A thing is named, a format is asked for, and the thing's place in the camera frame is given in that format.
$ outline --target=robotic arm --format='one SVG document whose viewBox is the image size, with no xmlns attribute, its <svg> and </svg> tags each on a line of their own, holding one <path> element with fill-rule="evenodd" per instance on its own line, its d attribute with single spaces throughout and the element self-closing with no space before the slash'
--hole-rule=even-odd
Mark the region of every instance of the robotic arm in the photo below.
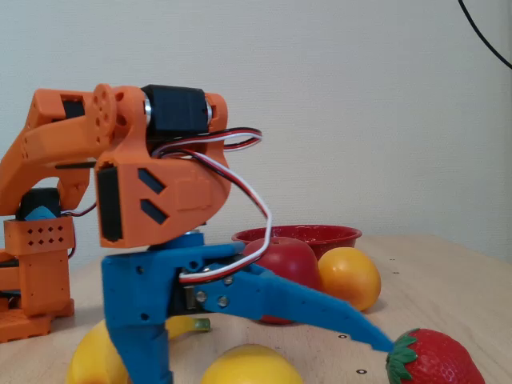
<svg viewBox="0 0 512 384">
<path fill-rule="evenodd" d="M 0 164 L 0 214 L 16 214 L 5 222 L 0 253 L 0 290 L 22 296 L 19 308 L 4 303 L 24 322 L 14 338 L 31 335 L 35 315 L 46 316 L 47 327 L 36 332 L 44 334 L 54 316 L 73 312 L 66 253 L 74 232 L 62 212 L 79 204 L 93 167 L 101 245 L 150 246 L 102 263 L 106 326 L 133 383 L 172 382 L 164 324 L 179 314 L 213 311 L 255 320 L 267 314 L 392 349 L 392 341 L 346 302 L 252 265 L 264 248 L 241 257 L 243 244 L 206 246 L 192 231 L 217 213 L 234 183 L 267 217 L 270 238 L 270 212 L 224 158 L 224 150 L 261 136 L 252 132 L 245 142 L 225 145 L 236 136 L 226 124 L 222 97 L 197 89 L 100 84 L 92 93 L 36 91 L 26 125 Z M 59 178 L 57 190 L 33 189 L 48 177 Z M 9 264 L 13 260 L 19 266 Z M 48 271 L 59 279 L 41 278 Z M 61 293 L 58 300 L 35 305 L 34 293 L 46 297 L 48 285 L 52 294 Z M 0 341 L 7 341 L 14 333 L 2 324 L 1 304 Z"/>
</svg>

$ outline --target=strawberry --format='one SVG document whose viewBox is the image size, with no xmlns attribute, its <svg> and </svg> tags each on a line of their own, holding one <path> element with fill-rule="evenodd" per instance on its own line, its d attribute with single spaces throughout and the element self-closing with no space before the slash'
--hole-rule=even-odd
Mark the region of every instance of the strawberry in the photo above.
<svg viewBox="0 0 512 384">
<path fill-rule="evenodd" d="M 485 384 L 459 342 L 435 330 L 410 330 L 386 359 L 390 384 Z"/>
</svg>

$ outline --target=strawberry leaves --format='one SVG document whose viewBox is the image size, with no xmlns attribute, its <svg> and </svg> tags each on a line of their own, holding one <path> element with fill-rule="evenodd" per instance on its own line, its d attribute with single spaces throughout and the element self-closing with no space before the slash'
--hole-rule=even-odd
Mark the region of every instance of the strawberry leaves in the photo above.
<svg viewBox="0 0 512 384">
<path fill-rule="evenodd" d="M 410 330 L 400 336 L 394 343 L 393 351 L 386 358 L 387 377 L 390 384 L 402 384 L 402 379 L 413 379 L 406 368 L 406 364 L 418 358 L 416 352 L 409 348 L 411 344 L 417 341 L 415 337 L 410 335 L 416 330 Z"/>
</svg>

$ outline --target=red bowl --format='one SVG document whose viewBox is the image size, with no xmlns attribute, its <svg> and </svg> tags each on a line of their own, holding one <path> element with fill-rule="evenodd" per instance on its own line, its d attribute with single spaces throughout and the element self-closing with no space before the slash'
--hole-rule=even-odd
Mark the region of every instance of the red bowl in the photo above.
<svg viewBox="0 0 512 384">
<path fill-rule="evenodd" d="M 238 232 L 231 239 L 234 242 L 249 244 L 263 238 L 264 235 L 265 228 L 256 228 Z M 317 259 L 320 260 L 328 250 L 340 246 L 354 247 L 356 239 L 362 236 L 362 232 L 348 226 L 275 226 L 272 228 L 272 236 L 302 240 L 311 247 Z"/>
</svg>

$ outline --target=lemon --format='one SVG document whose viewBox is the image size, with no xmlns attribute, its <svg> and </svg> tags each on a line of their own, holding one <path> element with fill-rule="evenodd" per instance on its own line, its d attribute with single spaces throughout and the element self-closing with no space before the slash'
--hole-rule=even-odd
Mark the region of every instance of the lemon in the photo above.
<svg viewBox="0 0 512 384">
<path fill-rule="evenodd" d="M 210 330 L 208 318 L 168 318 L 169 339 L 186 332 Z M 105 320 L 90 330 L 78 345 L 67 372 L 66 384 L 127 384 L 128 372 L 110 340 Z"/>
<path fill-rule="evenodd" d="M 246 344 L 225 352 L 205 372 L 201 384 L 303 384 L 283 356 L 265 346 Z"/>
</svg>

